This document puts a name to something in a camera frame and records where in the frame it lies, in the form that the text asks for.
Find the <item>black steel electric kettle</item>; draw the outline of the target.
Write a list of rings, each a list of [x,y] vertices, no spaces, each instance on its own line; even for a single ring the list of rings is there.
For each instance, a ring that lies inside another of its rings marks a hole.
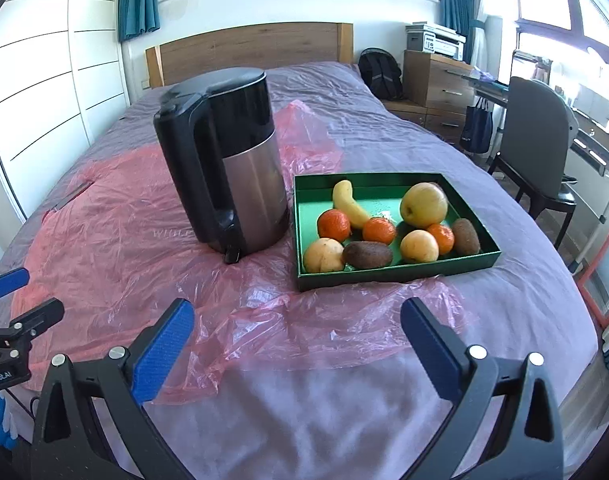
[[[231,264],[282,238],[289,208],[264,70],[230,67],[176,84],[154,127],[201,243]]]

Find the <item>wooden drawer cabinet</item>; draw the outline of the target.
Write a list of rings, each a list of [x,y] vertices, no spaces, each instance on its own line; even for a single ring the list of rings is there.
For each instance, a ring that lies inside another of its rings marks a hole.
[[[441,54],[405,51],[402,66],[403,99],[384,101],[393,115],[436,133],[457,145],[466,110],[475,91],[466,79],[472,66]]]

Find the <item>small yellow apple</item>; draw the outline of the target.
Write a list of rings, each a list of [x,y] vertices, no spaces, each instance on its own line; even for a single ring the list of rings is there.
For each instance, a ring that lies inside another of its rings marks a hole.
[[[400,252],[406,262],[428,263],[439,258],[437,240],[424,230],[414,230],[402,238]]]

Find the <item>large green yellow apple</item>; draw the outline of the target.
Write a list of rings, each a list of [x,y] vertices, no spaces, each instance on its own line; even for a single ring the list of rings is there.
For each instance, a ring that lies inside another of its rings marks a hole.
[[[422,182],[413,185],[400,203],[401,218],[409,226],[425,229],[447,218],[449,203],[437,184]]]

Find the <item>dark blue tote bag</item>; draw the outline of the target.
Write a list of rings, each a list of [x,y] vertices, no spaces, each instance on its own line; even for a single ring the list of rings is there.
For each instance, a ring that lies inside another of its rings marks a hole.
[[[467,107],[460,146],[472,154],[487,153],[493,132],[492,110],[487,99],[480,96],[474,106]]]

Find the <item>yellow banana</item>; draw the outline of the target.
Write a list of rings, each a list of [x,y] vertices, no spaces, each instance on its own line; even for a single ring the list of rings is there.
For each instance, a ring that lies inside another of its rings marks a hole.
[[[352,228],[362,230],[372,216],[353,198],[353,186],[349,180],[341,180],[334,185],[333,203],[336,209],[349,219]]]

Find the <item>black backpack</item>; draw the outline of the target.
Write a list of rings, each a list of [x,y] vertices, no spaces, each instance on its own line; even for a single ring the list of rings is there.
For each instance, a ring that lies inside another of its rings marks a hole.
[[[405,96],[401,70],[396,59],[386,50],[368,48],[359,56],[359,71],[364,84],[377,99],[399,101]]]

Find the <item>wooden headboard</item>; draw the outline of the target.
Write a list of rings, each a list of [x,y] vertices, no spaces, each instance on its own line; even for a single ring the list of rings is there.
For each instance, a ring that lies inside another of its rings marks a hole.
[[[152,88],[227,67],[277,68],[312,62],[351,64],[353,25],[283,22],[232,27],[145,50]]]

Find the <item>pink plastic sheet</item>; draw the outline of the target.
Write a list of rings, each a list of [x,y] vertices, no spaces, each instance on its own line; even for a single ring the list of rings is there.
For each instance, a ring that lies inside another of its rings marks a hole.
[[[163,403],[213,396],[231,368],[312,370],[392,356],[408,343],[398,315],[411,296],[459,333],[474,324],[467,302],[442,278],[298,292],[291,235],[226,264],[190,228],[152,128],[154,106],[149,98],[129,107],[66,185],[72,200],[42,215],[24,257],[30,281],[12,311],[54,297],[65,315],[35,341],[29,389],[42,387],[56,353],[99,358],[178,298],[193,304],[195,326]]]

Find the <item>white wardrobe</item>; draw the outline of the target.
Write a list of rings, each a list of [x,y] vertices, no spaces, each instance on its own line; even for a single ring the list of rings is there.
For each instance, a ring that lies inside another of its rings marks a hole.
[[[0,6],[0,167],[22,218],[129,104],[118,0]]]

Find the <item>white printer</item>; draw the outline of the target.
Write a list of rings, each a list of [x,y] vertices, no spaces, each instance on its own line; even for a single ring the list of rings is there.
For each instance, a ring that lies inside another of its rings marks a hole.
[[[407,49],[422,53],[437,53],[455,61],[464,58],[466,38],[455,30],[427,22],[415,22],[405,27]]]

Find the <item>orange mandarin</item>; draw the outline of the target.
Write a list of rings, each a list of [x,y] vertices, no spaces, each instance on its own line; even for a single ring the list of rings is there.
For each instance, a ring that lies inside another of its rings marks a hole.
[[[455,237],[449,226],[436,223],[427,226],[426,231],[436,240],[440,256],[448,255],[451,252],[454,247]]]
[[[344,212],[338,209],[329,209],[323,212],[317,221],[319,237],[333,238],[344,243],[351,235],[351,223]]]
[[[367,242],[390,245],[397,236],[396,226],[383,217],[373,217],[364,223],[362,238]]]

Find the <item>grey bed cover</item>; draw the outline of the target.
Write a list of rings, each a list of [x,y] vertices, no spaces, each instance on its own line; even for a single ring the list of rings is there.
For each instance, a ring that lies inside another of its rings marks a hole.
[[[504,358],[542,353],[555,396],[565,398],[597,353],[597,334],[563,259],[527,212],[451,145],[388,113],[346,65],[278,68],[268,84],[273,110],[300,101],[317,124],[313,132],[280,130],[286,177],[418,171],[452,183],[501,252],[489,269],[442,278],[476,315],[463,338]],[[42,215],[69,193],[94,144],[22,226],[1,270],[24,266]],[[0,300],[0,324],[18,315],[13,298]],[[213,396],[174,404],[159,395],[147,409],[199,479],[396,479],[448,408],[407,343],[349,367],[231,368]]]

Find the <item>pale yellow spotted apple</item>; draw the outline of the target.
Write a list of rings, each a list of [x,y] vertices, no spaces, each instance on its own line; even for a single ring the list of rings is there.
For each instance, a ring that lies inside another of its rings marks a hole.
[[[333,238],[314,240],[304,252],[303,265],[308,273],[342,271],[345,268],[344,246]]]

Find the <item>brown kiwi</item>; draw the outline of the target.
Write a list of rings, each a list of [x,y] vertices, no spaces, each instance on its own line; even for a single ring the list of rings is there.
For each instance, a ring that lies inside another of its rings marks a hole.
[[[480,241],[472,222],[466,218],[458,218],[452,223],[454,250],[460,256],[473,256],[480,252]]]
[[[355,269],[378,269],[393,262],[393,251],[386,244],[361,240],[349,243],[344,248],[343,258]]]

